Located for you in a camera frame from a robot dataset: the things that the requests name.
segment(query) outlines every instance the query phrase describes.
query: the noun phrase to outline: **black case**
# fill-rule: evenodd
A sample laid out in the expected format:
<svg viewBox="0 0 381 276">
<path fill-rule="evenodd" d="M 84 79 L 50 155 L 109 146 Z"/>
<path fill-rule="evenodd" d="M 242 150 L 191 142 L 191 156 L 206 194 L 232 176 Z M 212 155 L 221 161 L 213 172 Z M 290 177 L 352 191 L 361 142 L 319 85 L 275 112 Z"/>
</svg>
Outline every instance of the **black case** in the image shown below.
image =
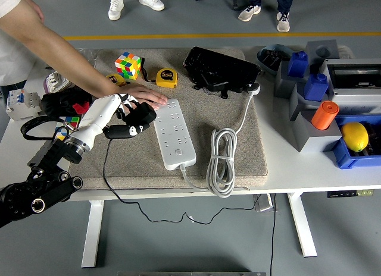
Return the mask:
<svg viewBox="0 0 381 276">
<path fill-rule="evenodd" d="M 207 88 L 221 92 L 227 99 L 227 91 L 241 93 L 254 84 L 260 73 L 259 66 L 200 47 L 193 47 L 183 66 L 196 84 L 195 89 Z"/>
</svg>

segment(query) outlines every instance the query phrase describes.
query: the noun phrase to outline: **power strip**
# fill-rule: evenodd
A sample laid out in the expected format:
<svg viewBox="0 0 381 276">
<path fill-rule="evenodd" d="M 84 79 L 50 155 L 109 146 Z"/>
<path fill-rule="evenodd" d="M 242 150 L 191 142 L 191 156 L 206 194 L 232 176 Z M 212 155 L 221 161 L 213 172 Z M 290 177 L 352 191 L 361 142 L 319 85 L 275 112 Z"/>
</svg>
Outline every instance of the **power strip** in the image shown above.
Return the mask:
<svg viewBox="0 0 381 276">
<path fill-rule="evenodd" d="M 156 111 L 154 121 L 161 156 L 167 170 L 192 166 L 196 163 L 196 151 L 193 147 L 183 112 L 177 99 L 169 99 Z"/>
</svg>

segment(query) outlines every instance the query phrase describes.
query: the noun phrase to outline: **robotic hand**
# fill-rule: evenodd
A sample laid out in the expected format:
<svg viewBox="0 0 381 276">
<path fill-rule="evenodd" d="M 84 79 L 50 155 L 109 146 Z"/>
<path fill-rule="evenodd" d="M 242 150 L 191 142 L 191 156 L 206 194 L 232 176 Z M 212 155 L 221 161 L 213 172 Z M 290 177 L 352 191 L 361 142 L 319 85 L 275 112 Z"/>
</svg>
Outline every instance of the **robotic hand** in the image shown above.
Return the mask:
<svg viewBox="0 0 381 276">
<path fill-rule="evenodd" d="M 129 114 L 124 114 L 123 105 Z M 107 126 L 115 112 L 126 125 Z M 93 148 L 97 135 L 104 133 L 108 139 L 132 138 L 146 130 L 155 118 L 151 106 L 128 94 L 97 99 L 68 138 L 45 142 L 29 161 L 31 173 L 25 182 L 10 184 L 0 191 L 0 227 L 69 200 L 71 194 L 82 188 L 80 177 L 70 176 L 57 165 L 62 158 L 78 164 L 82 155 Z"/>
</svg>

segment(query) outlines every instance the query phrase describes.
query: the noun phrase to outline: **orange cylinder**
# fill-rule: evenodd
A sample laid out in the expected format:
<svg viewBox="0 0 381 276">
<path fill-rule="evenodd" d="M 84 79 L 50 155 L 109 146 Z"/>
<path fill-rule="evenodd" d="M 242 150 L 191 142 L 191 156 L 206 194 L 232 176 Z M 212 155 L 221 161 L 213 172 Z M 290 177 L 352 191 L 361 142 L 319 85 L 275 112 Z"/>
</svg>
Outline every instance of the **orange cylinder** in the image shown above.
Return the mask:
<svg viewBox="0 0 381 276">
<path fill-rule="evenodd" d="M 336 103 L 331 101 L 322 102 L 314 114 L 311 123 L 315 128 L 325 130 L 335 119 L 338 112 L 339 106 Z"/>
</svg>

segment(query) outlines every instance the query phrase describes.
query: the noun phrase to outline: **concrete floor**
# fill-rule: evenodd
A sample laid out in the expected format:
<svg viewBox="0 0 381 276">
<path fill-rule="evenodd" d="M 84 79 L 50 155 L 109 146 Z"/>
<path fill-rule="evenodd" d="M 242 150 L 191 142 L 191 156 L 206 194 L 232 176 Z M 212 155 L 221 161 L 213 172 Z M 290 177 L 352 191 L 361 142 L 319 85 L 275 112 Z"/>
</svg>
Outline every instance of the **concrete floor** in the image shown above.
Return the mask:
<svg viewBox="0 0 381 276">
<path fill-rule="evenodd" d="M 155 12 L 138 0 L 124 0 L 121 19 L 110 21 L 109 0 L 35 0 L 45 13 L 46 25 L 77 48 L 238 47 L 247 60 L 254 61 L 256 53 L 251 50 L 258 45 L 305 46 L 311 40 L 336 39 L 357 58 L 381 57 L 381 0 L 294 0 L 287 34 L 276 30 L 276 0 L 263 0 L 262 12 L 247 23 L 238 20 L 239 11 L 232 10 L 231 0 L 162 1 L 165 10 Z M 247 2 L 238 0 L 240 7 Z M 211 37 L 216 33 L 222 37 Z M 177 34 L 187 36 L 178 38 Z M 123 35 L 123 39 L 112 35 Z M 79 40 L 79 36 L 91 37 Z M 1 118 L 6 124 L 7 117 Z M 202 222 L 223 207 L 253 205 L 251 196 L 139 201 L 152 219 L 178 220 L 186 211 Z M 305 193 L 302 201 L 318 257 L 303 258 L 287 196 L 277 195 L 273 275 L 381 273 L 378 190 L 372 197 L 337 199 L 328 199 L 325 192 Z M 223 210 L 210 225 L 188 220 L 151 223 L 136 205 L 106 201 L 97 267 L 81 269 L 89 210 L 89 202 L 59 203 L 41 215 L 2 228 L 0 275 L 117 275 L 119 271 L 259 271 L 270 275 L 272 213 Z"/>
</svg>

